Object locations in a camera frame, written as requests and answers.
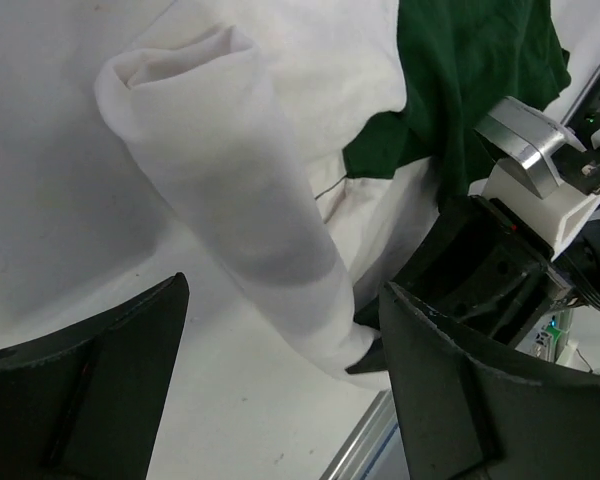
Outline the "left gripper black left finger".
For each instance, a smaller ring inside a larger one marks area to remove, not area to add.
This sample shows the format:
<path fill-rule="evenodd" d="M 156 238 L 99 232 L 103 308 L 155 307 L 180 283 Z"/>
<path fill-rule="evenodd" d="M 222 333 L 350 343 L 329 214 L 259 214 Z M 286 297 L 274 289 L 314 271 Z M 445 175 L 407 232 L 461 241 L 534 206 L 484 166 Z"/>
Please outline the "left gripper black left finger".
<path fill-rule="evenodd" d="M 178 273 L 0 349 L 0 479 L 144 479 L 188 307 Z"/>

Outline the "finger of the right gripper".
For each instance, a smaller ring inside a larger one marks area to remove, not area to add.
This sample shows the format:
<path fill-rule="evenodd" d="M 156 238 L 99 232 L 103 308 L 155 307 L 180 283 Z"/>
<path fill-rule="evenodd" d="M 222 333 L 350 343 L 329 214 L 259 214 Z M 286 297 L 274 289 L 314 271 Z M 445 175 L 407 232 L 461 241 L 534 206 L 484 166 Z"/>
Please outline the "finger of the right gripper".
<path fill-rule="evenodd" d="M 363 358 L 346 368 L 346 372 L 350 375 L 387 371 L 388 367 L 382 338 L 375 339 Z"/>

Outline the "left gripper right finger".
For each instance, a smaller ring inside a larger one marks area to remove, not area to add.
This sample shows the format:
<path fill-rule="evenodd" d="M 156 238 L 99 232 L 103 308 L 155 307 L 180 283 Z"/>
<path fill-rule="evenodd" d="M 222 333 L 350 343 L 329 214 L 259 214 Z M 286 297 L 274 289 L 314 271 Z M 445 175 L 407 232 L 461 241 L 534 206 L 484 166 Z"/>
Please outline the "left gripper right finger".
<path fill-rule="evenodd" d="M 414 479 L 600 479 L 600 375 L 533 358 L 396 284 L 379 318 Z"/>

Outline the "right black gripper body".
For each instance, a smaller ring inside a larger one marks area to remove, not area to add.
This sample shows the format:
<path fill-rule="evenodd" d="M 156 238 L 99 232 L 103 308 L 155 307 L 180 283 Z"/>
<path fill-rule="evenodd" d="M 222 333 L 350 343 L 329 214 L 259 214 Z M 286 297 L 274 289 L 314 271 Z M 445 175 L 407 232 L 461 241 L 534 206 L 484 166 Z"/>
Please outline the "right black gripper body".
<path fill-rule="evenodd" d="M 459 197 L 392 282 L 402 312 L 443 346 L 456 332 L 511 345 L 570 303 L 600 312 L 600 219 L 558 252 L 503 201 Z"/>

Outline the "white green raglan t-shirt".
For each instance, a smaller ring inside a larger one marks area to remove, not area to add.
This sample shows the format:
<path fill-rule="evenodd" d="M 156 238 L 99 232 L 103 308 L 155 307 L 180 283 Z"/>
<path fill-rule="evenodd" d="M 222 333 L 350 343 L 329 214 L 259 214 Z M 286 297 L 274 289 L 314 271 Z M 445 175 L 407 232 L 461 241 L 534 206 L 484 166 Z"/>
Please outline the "white green raglan t-shirt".
<path fill-rule="evenodd" d="M 0 1 L 0 340 L 196 238 L 289 346 L 354 313 L 487 177 L 475 124 L 571 81 L 547 1 Z"/>

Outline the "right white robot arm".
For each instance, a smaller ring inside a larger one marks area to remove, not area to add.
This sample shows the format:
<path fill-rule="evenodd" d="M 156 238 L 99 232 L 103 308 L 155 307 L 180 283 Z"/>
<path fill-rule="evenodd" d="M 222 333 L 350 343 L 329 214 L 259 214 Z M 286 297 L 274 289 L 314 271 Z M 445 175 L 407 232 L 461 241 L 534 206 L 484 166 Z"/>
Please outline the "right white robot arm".
<path fill-rule="evenodd" d="M 476 130 L 499 155 L 484 190 L 443 207 L 393 283 L 505 345 L 570 303 L 600 311 L 600 112 L 563 126 L 509 98 Z"/>

